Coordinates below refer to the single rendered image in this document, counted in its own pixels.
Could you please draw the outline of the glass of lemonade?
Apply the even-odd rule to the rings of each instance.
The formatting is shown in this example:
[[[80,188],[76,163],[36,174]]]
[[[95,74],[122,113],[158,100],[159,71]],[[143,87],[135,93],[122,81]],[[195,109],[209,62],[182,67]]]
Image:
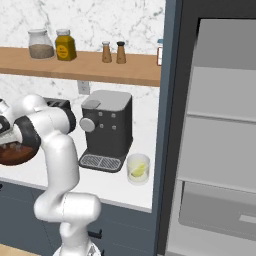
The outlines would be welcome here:
[[[150,159],[141,153],[131,154],[127,158],[127,178],[134,185],[143,185],[149,179]]]

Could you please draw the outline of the grey open fridge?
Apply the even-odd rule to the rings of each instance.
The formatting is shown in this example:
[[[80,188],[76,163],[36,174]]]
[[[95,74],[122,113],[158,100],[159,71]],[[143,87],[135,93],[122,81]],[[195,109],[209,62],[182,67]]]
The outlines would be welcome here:
[[[178,0],[166,256],[256,256],[256,0]]]

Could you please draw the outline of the brown wooden bowl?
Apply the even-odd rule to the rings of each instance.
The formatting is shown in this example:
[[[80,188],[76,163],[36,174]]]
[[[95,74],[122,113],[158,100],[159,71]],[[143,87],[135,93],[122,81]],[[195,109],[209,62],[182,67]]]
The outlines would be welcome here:
[[[0,145],[0,164],[15,166],[32,159],[38,150],[24,146],[18,142]]]

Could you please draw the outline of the dark grey coffee machine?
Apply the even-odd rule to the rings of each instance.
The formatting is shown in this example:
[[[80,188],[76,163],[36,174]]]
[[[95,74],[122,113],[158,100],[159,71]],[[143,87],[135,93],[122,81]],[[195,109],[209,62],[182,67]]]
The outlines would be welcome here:
[[[81,104],[79,122],[85,132],[87,149],[79,166],[116,173],[133,142],[132,95],[128,92],[97,90]]]

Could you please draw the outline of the black toaster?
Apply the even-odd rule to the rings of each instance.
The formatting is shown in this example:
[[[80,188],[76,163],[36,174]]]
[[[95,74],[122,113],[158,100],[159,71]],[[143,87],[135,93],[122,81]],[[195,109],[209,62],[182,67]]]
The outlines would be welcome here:
[[[66,99],[45,98],[45,101],[49,107],[71,108],[70,101]]]

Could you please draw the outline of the brown shaker with black cap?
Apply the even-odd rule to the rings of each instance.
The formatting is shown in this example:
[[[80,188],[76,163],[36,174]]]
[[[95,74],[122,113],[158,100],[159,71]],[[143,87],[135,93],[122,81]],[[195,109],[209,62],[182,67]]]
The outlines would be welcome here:
[[[117,60],[116,62],[118,64],[125,64],[126,63],[126,55],[125,55],[125,48],[124,48],[125,43],[123,41],[118,41],[117,42]]]

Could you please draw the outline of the brown shaker with white cap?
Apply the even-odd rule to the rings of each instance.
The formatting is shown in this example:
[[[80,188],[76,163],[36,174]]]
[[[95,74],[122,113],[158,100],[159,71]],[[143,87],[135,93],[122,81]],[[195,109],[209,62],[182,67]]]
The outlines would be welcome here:
[[[109,41],[103,41],[103,53],[102,53],[102,61],[104,63],[111,63],[112,57],[110,52],[110,42]]]

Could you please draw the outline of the white bottle with blue cap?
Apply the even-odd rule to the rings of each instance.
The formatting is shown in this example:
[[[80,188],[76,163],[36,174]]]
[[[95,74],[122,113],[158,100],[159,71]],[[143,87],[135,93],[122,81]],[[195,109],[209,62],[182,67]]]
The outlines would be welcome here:
[[[162,55],[163,55],[163,39],[158,39],[158,48],[157,48],[157,65],[162,65]]]

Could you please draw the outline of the dark blue base cabinets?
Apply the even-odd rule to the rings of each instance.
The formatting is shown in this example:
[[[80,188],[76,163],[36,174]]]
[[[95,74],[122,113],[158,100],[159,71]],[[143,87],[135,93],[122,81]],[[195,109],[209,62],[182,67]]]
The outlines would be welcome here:
[[[42,191],[0,181],[0,243],[41,256],[52,256],[60,247],[59,225],[38,220],[33,212]],[[103,256],[153,256],[150,248],[150,215],[104,204],[99,219],[88,231],[102,229],[102,238],[91,237]]]

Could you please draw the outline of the yellow mustard jar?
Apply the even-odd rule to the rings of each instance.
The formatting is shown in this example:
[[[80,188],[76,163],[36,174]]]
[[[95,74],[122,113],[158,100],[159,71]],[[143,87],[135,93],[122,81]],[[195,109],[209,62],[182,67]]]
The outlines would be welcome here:
[[[72,61],[77,57],[75,41],[70,35],[69,29],[58,29],[55,40],[57,58],[60,61]]]

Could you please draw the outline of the glass jar with grey contents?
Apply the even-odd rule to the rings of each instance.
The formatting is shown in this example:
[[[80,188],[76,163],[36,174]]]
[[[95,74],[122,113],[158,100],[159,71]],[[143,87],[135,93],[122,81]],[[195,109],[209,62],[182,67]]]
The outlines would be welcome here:
[[[29,35],[29,54],[33,59],[49,59],[54,56],[54,47],[46,29],[32,29]]]

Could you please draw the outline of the white wall socket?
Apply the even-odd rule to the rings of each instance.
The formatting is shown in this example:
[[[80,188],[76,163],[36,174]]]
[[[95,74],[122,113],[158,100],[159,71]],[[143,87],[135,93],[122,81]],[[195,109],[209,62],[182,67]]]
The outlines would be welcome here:
[[[90,84],[88,81],[78,81],[78,92],[82,95],[89,95],[90,94]]]

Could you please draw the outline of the wooden wall shelf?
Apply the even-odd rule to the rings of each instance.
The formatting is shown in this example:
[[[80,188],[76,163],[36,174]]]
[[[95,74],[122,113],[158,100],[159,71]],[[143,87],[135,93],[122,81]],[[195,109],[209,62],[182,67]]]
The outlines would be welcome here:
[[[127,54],[125,64],[102,62],[101,52],[79,51],[71,62],[56,58],[34,60],[27,48],[0,47],[0,73],[117,83],[160,86],[161,67],[155,55]]]

